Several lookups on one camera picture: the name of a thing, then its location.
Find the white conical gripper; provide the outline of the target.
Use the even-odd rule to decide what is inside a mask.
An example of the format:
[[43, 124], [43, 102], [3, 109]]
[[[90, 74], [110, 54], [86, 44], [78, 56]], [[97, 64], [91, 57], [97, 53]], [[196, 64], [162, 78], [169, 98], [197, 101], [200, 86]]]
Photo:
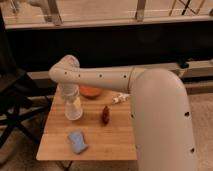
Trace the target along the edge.
[[63, 95], [63, 100], [65, 103], [65, 116], [68, 120], [75, 121], [82, 117], [83, 109], [81, 106], [81, 100], [79, 97], [79, 92]]

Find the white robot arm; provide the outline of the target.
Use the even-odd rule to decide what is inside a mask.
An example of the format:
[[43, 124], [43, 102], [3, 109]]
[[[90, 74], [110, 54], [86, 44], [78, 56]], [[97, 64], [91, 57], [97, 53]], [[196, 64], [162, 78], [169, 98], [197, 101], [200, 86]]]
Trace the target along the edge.
[[58, 84], [94, 86], [130, 95], [139, 171], [198, 171], [186, 88], [173, 72], [136, 66], [81, 68], [67, 55], [49, 70]]

